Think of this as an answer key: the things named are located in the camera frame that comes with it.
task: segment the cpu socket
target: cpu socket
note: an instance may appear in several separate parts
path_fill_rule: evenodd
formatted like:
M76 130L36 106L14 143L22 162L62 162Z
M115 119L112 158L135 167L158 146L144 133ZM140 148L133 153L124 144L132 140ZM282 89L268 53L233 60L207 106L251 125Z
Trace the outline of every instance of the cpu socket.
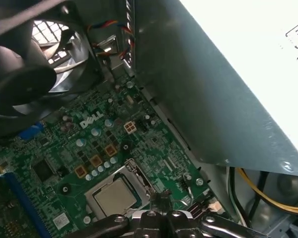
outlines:
M112 214L130 216L147 206L152 189L135 161L129 159L123 167L87 191L85 196L97 219L103 219Z

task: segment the yellow wire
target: yellow wire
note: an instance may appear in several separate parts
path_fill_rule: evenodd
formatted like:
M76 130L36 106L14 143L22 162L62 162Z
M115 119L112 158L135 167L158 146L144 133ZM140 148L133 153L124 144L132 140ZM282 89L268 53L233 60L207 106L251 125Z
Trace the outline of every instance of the yellow wire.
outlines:
M261 192L257 186L248 178L248 176L246 175L246 173L240 169L237 168L237 171L239 172L239 174L242 176L242 178L247 182L247 184L259 195L261 195L262 197L264 197L267 201L269 201L270 203L274 204L275 206L289 211L289 212L293 212L293 213L298 213L298 207L293 207L293 206L288 206L279 202L276 202L275 200L269 198L268 196L266 196L263 192Z

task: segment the black wire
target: black wire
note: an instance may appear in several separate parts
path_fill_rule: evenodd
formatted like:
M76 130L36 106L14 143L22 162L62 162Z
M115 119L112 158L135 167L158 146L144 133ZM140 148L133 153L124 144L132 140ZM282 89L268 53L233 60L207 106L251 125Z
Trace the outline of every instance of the black wire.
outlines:
M265 184L266 184L266 180L267 180L267 176L268 176L268 172L264 172L264 171L261 171L260 172L260 176L259 176L259 180L258 180L258 183L257 183L257 188L262 192L265 188ZM250 209L250 212L248 214L248 218L249 220L251 221L255 215L255 212L257 210L257 207L259 205L259 202L260 202L260 195L256 192L255 193L255 201L253 203L253 206L252 208Z
M235 193L235 168L233 168L233 167L229 168L229 185L230 185L230 189L232 192L232 199L234 200L234 203L236 204L238 210L240 211L247 227L252 228L250 220L249 220L245 210L243 209L242 205L239 203L236 193Z

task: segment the sticker label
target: sticker label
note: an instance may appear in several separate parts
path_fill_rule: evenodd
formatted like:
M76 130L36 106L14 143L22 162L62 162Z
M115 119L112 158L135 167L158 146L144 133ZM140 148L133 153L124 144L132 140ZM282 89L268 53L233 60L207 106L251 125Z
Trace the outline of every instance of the sticker label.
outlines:
M64 226L66 226L68 223L70 223L70 221L65 213L62 213L58 217L54 218L53 222L58 230L62 229Z

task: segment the blue ram slot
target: blue ram slot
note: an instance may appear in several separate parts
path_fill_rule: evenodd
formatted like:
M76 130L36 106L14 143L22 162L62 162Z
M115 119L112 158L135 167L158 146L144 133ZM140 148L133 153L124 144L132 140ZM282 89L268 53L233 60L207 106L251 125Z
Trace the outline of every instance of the blue ram slot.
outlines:
M26 211L27 215L29 216L30 220L32 221L36 231L41 236L41 238L52 238L49 231L45 228L44 223L41 221L35 208L33 207L30 199L23 191L14 173L6 173L3 175L3 177L9 184L11 191L18 198L21 206Z

